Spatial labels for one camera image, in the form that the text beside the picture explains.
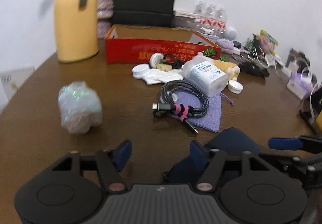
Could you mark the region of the navy blue pouch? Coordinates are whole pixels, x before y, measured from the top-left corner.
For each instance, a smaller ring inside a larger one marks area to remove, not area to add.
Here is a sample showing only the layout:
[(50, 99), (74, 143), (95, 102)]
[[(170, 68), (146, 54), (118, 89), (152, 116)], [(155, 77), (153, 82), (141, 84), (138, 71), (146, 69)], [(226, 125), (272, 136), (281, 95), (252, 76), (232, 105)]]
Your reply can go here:
[[(236, 128), (223, 130), (203, 146), (209, 150), (208, 164), (212, 158), (212, 149), (224, 151), (228, 156), (240, 156), (245, 151), (250, 151), (253, 154), (261, 153), (260, 147), (245, 133)], [(175, 164), (169, 171), (163, 173), (162, 183), (189, 183), (194, 186), (204, 171), (198, 171), (190, 156), (188, 156)]]

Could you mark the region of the purple fabric pouch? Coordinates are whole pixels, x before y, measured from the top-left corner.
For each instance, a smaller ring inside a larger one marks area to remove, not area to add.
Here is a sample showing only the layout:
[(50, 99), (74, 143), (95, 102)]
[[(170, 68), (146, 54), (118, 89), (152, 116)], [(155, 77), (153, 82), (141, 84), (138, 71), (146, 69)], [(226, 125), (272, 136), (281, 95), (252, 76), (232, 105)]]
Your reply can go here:
[[(177, 92), (177, 104), (184, 104), (186, 106), (200, 107), (199, 99), (192, 93), (187, 92)], [(210, 132), (216, 133), (219, 131), (222, 113), (222, 100), (226, 100), (231, 105), (235, 103), (225, 94), (220, 93), (209, 98), (209, 107), (207, 113), (202, 118), (188, 117), (188, 119), (200, 128), (204, 128)]]

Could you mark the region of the iridescent plastic item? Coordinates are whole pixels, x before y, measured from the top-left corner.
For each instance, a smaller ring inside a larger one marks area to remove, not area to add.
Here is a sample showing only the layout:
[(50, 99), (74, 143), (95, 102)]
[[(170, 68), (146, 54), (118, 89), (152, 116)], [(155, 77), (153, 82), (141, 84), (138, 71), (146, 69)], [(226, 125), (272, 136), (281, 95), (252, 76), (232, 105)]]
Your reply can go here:
[(58, 93), (61, 126), (70, 134), (86, 134), (103, 122), (103, 110), (97, 92), (84, 81), (63, 86)]

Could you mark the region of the white bottle cap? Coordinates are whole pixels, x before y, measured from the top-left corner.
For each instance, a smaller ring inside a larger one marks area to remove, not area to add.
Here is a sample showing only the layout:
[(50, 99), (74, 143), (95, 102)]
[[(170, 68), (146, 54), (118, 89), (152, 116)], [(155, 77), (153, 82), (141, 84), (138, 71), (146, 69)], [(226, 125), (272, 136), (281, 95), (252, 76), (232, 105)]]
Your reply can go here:
[(243, 85), (235, 80), (229, 80), (227, 88), (234, 94), (240, 94), (244, 89)]

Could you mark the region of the white plastic bottle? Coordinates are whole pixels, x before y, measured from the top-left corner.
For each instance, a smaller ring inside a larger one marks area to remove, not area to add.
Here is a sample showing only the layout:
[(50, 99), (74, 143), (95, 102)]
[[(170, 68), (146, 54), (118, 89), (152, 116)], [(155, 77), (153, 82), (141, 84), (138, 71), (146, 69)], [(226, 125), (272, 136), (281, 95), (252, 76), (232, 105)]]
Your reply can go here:
[(182, 76), (209, 98), (225, 89), (229, 79), (210, 58), (201, 55), (195, 56), (183, 65)]

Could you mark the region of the white cloth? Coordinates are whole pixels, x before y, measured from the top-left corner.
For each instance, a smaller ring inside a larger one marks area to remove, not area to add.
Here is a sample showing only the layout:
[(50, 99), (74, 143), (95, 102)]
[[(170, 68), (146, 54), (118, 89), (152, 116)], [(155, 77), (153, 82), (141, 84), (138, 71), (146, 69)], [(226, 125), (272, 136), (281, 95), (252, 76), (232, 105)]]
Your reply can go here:
[(177, 80), (182, 81), (182, 70), (175, 69), (165, 72), (158, 69), (150, 69), (148, 73), (142, 77), (142, 80), (145, 81), (147, 85), (156, 85)]

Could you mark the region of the yellow plush toy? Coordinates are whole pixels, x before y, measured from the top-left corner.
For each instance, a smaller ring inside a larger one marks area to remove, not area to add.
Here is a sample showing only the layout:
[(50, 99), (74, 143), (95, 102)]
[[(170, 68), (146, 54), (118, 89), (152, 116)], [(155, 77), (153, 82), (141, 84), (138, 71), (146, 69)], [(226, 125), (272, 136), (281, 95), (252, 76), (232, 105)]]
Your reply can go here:
[(241, 71), (240, 67), (237, 64), (220, 60), (214, 60), (213, 63), (217, 68), (228, 75), (229, 80), (237, 81), (237, 78)]

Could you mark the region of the red green ribbon item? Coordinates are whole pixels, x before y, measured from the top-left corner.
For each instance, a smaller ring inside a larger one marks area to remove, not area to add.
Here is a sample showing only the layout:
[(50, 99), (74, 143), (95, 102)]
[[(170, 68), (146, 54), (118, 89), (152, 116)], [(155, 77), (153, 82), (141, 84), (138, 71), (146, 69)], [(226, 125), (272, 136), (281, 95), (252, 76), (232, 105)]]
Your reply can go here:
[(205, 57), (208, 57), (208, 58), (213, 59), (213, 60), (220, 60), (220, 61), (224, 61), (224, 62), (227, 60), (227, 56), (219, 55), (217, 53), (217, 51), (215, 51), (215, 49), (213, 49), (213, 48), (207, 48), (207, 49), (203, 50), (202, 54)]

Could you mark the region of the white round lid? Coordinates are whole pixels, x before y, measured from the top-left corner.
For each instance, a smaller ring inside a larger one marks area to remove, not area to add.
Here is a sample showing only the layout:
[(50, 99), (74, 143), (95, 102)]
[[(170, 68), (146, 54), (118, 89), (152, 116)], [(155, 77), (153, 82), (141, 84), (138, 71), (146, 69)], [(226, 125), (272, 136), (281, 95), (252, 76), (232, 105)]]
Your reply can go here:
[(150, 65), (147, 63), (139, 64), (132, 69), (132, 76), (135, 79), (142, 79), (150, 72)]

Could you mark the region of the purple white box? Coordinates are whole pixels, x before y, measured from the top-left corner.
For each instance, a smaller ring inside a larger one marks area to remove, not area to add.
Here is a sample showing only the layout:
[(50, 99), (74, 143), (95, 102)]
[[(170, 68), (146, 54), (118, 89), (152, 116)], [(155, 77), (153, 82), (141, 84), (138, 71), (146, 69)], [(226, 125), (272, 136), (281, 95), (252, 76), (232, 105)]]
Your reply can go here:
[(299, 100), (304, 100), (311, 93), (313, 89), (311, 78), (309, 76), (302, 76), (301, 73), (291, 73), (287, 83), (287, 90), (289, 90)]

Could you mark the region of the colourful snack packet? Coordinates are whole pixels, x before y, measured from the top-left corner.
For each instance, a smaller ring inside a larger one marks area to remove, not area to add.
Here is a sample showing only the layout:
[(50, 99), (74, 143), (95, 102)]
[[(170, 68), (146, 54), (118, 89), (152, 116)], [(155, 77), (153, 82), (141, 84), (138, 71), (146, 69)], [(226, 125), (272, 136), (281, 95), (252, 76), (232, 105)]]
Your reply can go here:
[(278, 41), (265, 30), (260, 31), (259, 38), (261, 49), (264, 52), (274, 53), (275, 47), (278, 46)]

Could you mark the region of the water bottle middle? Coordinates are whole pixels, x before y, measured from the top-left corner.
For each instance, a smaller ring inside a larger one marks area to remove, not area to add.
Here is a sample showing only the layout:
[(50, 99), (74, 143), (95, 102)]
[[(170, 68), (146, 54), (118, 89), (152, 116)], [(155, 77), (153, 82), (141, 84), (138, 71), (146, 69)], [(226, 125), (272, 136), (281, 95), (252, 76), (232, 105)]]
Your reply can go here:
[(215, 25), (216, 12), (217, 12), (216, 9), (217, 9), (216, 5), (210, 4), (208, 6), (208, 8), (206, 9), (206, 21), (204, 24), (204, 27), (213, 29), (214, 32), (216, 30), (216, 25)]

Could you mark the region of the water bottle left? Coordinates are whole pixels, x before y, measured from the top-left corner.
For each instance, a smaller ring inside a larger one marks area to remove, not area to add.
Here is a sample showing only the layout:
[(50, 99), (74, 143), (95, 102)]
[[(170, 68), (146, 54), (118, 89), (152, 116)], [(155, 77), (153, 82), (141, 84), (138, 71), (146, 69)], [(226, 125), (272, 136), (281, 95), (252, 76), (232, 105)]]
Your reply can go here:
[(206, 21), (205, 8), (206, 8), (206, 3), (202, 1), (200, 1), (195, 7), (194, 14), (195, 14), (196, 31), (200, 30)]

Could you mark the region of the yellow thermos jug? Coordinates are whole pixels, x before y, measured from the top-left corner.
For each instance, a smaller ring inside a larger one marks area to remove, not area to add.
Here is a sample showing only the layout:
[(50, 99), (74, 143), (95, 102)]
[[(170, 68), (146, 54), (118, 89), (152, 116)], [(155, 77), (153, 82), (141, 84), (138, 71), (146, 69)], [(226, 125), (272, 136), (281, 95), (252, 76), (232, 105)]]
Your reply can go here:
[(54, 25), (59, 62), (78, 62), (98, 53), (97, 0), (55, 0)]

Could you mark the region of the purple wrapped vase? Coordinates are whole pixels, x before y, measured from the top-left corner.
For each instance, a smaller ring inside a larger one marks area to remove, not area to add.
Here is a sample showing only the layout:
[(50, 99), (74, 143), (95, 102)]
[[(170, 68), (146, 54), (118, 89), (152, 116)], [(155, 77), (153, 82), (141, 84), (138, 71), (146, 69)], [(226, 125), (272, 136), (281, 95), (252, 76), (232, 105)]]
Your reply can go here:
[(97, 35), (103, 39), (111, 27), (114, 0), (97, 0)]

